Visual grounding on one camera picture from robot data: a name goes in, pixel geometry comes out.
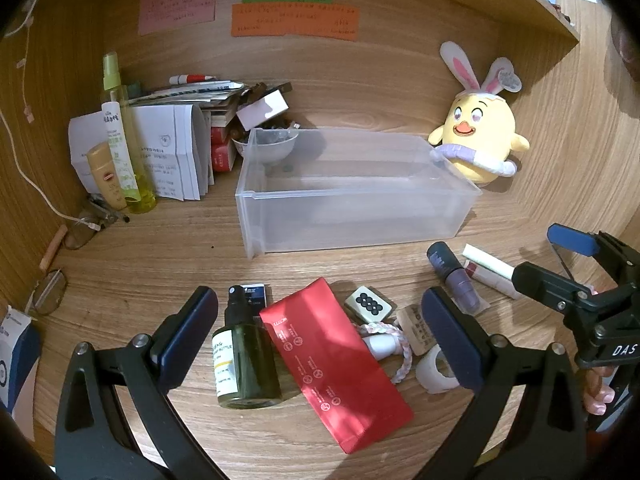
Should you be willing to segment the person right hand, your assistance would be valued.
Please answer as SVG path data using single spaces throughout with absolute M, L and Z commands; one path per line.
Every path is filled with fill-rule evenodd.
M 614 400 L 615 391 L 605 382 L 614 372 L 612 366 L 599 366 L 585 371 L 582 403 L 588 414 L 603 415 L 608 404 Z

